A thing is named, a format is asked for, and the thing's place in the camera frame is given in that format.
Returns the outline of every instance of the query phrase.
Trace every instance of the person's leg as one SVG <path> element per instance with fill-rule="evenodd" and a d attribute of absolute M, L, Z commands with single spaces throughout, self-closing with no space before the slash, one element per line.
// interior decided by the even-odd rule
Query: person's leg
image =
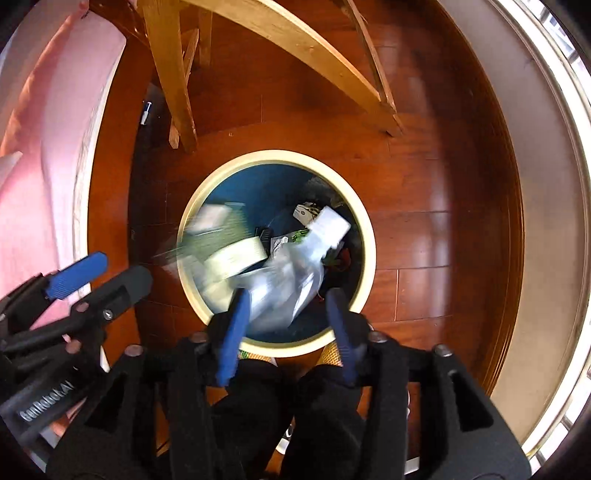
<path fill-rule="evenodd" d="M 246 359 L 226 390 L 212 407 L 217 446 L 231 475 L 242 465 L 247 479 L 259 480 L 292 418 L 288 389 L 275 365 Z"/>
<path fill-rule="evenodd" d="M 281 478 L 353 478 L 365 421 L 357 413 L 360 388 L 342 382 L 341 367 L 317 365 L 297 384 L 295 430 L 285 453 Z"/>

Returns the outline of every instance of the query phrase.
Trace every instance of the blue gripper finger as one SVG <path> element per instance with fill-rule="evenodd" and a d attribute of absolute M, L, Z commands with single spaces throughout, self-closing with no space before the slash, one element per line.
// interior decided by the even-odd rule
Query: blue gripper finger
<path fill-rule="evenodd" d="M 335 333 L 336 345 L 339 348 L 341 363 L 343 364 L 343 379 L 353 384 L 357 379 L 356 359 L 347 334 L 345 316 L 349 314 L 349 305 L 345 294 L 339 288 L 331 288 L 325 297 L 326 316 L 329 325 Z"/>
<path fill-rule="evenodd" d="M 64 300 L 79 288 L 102 275 L 107 270 L 107 256 L 103 252 L 95 252 L 64 270 L 53 274 L 45 292 L 50 300 Z"/>
<path fill-rule="evenodd" d="M 251 295 L 248 290 L 240 288 L 236 291 L 228 315 L 231 315 L 230 324 L 219 351 L 216 373 L 220 387 L 228 386 L 238 368 L 238 349 L 251 317 Z"/>

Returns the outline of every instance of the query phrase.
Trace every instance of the trash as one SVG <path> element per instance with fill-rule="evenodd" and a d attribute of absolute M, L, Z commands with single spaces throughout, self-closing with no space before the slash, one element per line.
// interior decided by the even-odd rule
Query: trash
<path fill-rule="evenodd" d="M 275 253 L 287 243 L 299 243 L 308 234 L 308 229 L 296 230 L 295 232 L 287 233 L 281 236 L 274 236 L 271 238 L 271 252 L 269 257 L 273 257 Z"/>
<path fill-rule="evenodd" d="M 252 236 L 240 203 L 203 205 L 188 222 L 180 245 L 165 251 L 165 264 L 183 262 L 214 313 L 228 309 L 233 289 L 228 278 L 267 258 Z"/>
<path fill-rule="evenodd" d="M 329 206 L 334 210 L 345 204 L 335 189 L 320 177 L 312 177 L 304 183 L 301 194 L 309 202 Z"/>
<path fill-rule="evenodd" d="M 265 253 L 269 256 L 271 253 L 271 237 L 273 236 L 273 231 L 269 227 L 258 226 L 255 229 L 255 236 L 261 239 Z"/>
<path fill-rule="evenodd" d="M 230 283 L 251 294 L 251 333 L 285 329 L 316 296 L 324 278 L 322 259 L 337 248 L 349 223 L 322 209 L 301 242 L 280 242 L 263 268 L 237 275 Z"/>
<path fill-rule="evenodd" d="M 296 218 L 303 226 L 308 226 L 316 216 L 320 213 L 320 209 L 312 202 L 305 202 L 302 205 L 297 205 L 294 210 L 294 218 Z"/>
<path fill-rule="evenodd" d="M 331 248 L 326 252 L 326 256 L 322 259 L 322 264 L 325 267 L 334 267 L 340 264 L 339 254 L 345 246 L 345 242 L 339 242 L 336 248 Z"/>

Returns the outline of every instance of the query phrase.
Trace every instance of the trash can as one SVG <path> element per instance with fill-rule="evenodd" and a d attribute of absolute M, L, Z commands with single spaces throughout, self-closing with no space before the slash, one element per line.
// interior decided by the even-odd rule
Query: trash can
<path fill-rule="evenodd" d="M 350 309 L 360 312 L 375 274 L 375 238 L 369 216 L 355 191 L 337 172 L 306 155 L 286 150 L 262 150 L 225 163 L 205 179 L 189 200 L 177 241 L 181 242 L 187 221 L 206 203 L 243 204 L 253 234 L 257 226 L 270 227 L 274 236 L 301 229 L 301 223 L 293 216 L 294 207 L 310 199 L 311 185 L 319 195 L 331 196 L 331 200 L 340 198 L 340 206 L 335 210 L 351 224 L 343 239 L 350 264 L 346 271 L 327 273 L 324 283 L 342 288 L 350 299 Z M 213 313 L 182 261 L 178 262 L 178 273 L 189 303 L 207 324 Z M 313 352 L 334 338 L 320 296 L 294 319 L 287 330 L 245 337 L 240 348 L 258 355 L 297 356 Z"/>

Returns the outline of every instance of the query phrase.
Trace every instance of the screw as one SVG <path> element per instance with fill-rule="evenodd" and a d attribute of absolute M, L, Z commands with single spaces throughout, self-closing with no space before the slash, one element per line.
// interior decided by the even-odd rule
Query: screw
<path fill-rule="evenodd" d="M 207 333 L 195 332 L 189 336 L 189 341 L 193 343 L 205 343 L 207 342 Z"/>
<path fill-rule="evenodd" d="M 386 337 L 382 332 L 376 331 L 369 332 L 368 339 L 372 343 L 384 343 L 388 341 L 388 337 Z"/>
<path fill-rule="evenodd" d="M 433 351 L 442 357 L 446 357 L 446 356 L 452 356 L 453 352 L 449 349 L 449 347 L 447 345 L 444 345 L 443 343 L 440 343 L 439 345 L 436 345 L 433 348 Z"/>
<path fill-rule="evenodd" d="M 88 302 L 87 301 L 83 301 L 82 303 L 76 305 L 76 311 L 77 312 L 80 312 L 80 313 L 83 313 L 86 310 L 88 310 L 88 307 L 89 307 Z"/>
<path fill-rule="evenodd" d="M 66 352 L 68 352 L 71 355 L 74 355 L 75 353 L 78 353 L 81 348 L 82 344 L 79 340 L 72 340 L 71 342 L 68 342 L 68 344 L 66 345 Z"/>
<path fill-rule="evenodd" d="M 125 348 L 125 355 L 127 356 L 140 356 L 144 353 L 144 347 L 141 345 L 128 345 Z"/>

